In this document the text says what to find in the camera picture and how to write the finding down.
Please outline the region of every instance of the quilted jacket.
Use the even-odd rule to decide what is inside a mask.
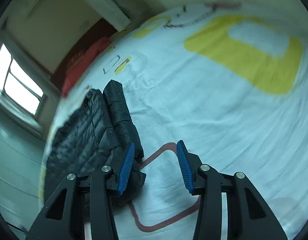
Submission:
[[[111,80],[104,94],[100,90],[90,90],[82,106],[55,135],[46,165],[44,200],[47,201],[65,176],[93,173],[99,166],[109,164],[112,156],[122,155],[128,142],[135,145],[135,159],[126,190],[122,196],[112,199],[116,206],[126,204],[144,185],[146,174],[140,172],[137,163],[144,152],[122,85]]]

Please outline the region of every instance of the red fabric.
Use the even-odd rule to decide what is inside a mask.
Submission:
[[[66,72],[66,78],[62,88],[62,97],[65,98],[73,85],[77,82],[80,76],[84,73],[87,67],[93,62],[93,60],[111,44],[111,41],[107,37],[102,37],[96,41],[89,49],[84,53],[78,61],[75,61]]]

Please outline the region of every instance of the bed sheet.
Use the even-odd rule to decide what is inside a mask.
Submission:
[[[120,239],[192,239],[199,199],[183,183],[180,139],[219,172],[244,172],[288,239],[299,232],[308,219],[308,42],[294,22],[250,4],[189,4],[112,44],[59,103],[41,197],[57,128],[111,79],[123,85],[147,174],[136,199],[114,211]]]

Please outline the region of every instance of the white bed sheet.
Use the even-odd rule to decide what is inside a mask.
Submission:
[[[204,4],[190,4],[186,13],[182,7],[164,12],[92,63],[57,108],[42,163],[41,196],[46,159],[57,128],[81,105],[89,88],[102,91],[114,79],[123,85],[144,160],[170,143],[143,168],[145,185],[132,205],[115,211],[120,239],[192,239],[198,197],[185,189],[172,151],[173,143],[180,139],[189,152],[219,172],[244,172],[288,239],[299,232],[308,219],[308,43],[300,39],[302,57],[291,89],[269,92],[209,57],[185,49],[184,42],[217,17],[253,15],[269,24],[243,20],[231,27],[228,35],[282,58],[291,42],[289,35],[298,32],[297,25],[277,12],[248,4],[210,11]],[[188,25],[164,28],[168,17],[173,25]],[[116,75],[115,69],[127,57],[131,59]],[[114,58],[119,60],[112,66]],[[161,222],[184,210],[190,214],[160,228]],[[225,239],[226,226],[223,229]]]

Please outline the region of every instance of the window pane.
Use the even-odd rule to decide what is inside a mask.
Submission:
[[[33,90],[37,95],[43,96],[43,90],[25,73],[24,70],[18,65],[16,60],[13,59],[12,64],[10,65],[10,71],[27,87]]]
[[[0,89],[4,87],[5,78],[11,61],[11,55],[6,49],[5,45],[1,47],[0,51]]]
[[[35,114],[39,105],[39,100],[29,92],[21,83],[17,81],[12,74],[8,73],[6,84],[6,93],[28,112]]]

